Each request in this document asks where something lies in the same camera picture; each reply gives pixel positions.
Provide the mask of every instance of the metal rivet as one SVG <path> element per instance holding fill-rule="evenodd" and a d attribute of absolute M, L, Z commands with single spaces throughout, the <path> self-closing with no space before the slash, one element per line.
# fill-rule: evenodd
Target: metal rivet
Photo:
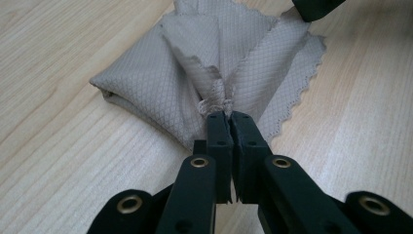
<path fill-rule="evenodd" d="M 139 210 L 142 204 L 143 202 L 140 197 L 137 195 L 131 195 L 119 201 L 117 209 L 119 213 L 126 215 Z"/>
<path fill-rule="evenodd" d="M 273 164 L 274 166 L 277 166 L 279 168 L 289 168 L 291 166 L 290 162 L 281 158 L 274 159 Z"/>
<path fill-rule="evenodd" d="M 389 207 L 376 198 L 362 196 L 358 199 L 358 202 L 363 208 L 375 215 L 385 216 L 390 213 Z"/>
<path fill-rule="evenodd" d="M 208 161 L 205 158 L 195 158 L 191 160 L 191 165 L 195 168 L 203 168 L 207 164 L 208 164 Z"/>

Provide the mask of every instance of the cloth fold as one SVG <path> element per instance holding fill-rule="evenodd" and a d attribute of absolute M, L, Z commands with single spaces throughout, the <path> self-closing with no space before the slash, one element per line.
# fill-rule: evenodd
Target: cloth fold
<path fill-rule="evenodd" d="M 91 79 L 104 98 L 191 149 L 214 111 L 249 114 L 270 140 L 290 117 L 325 51 L 295 8 L 277 19 L 230 0 L 176 0 Z"/>

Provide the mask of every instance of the wood grain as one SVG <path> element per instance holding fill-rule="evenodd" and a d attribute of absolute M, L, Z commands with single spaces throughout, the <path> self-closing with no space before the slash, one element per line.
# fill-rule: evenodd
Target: wood grain
<path fill-rule="evenodd" d="M 279 16 L 286 0 L 245 0 Z M 0 2 L 0 232 L 85 233 L 128 188 L 156 193 L 190 152 L 89 79 L 171 0 Z M 327 52 L 272 141 L 324 192 L 381 194 L 413 215 L 413 2 L 347 1 L 311 31 Z M 262 233 L 255 206 L 218 206 L 216 233 Z"/>

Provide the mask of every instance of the light wood surface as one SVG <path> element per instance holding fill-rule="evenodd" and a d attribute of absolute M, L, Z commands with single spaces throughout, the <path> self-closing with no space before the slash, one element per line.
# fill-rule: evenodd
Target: light wood surface
<path fill-rule="evenodd" d="M 249 0 L 278 16 L 290 1 Z M 171 0 L 0 1 L 0 232 L 85 233 L 110 197 L 171 184 L 190 152 L 103 100 L 89 79 Z M 413 2 L 348 0 L 311 26 L 319 74 L 274 153 L 327 194 L 381 194 L 413 215 Z M 256 206 L 218 206 L 216 233 L 262 233 Z"/>

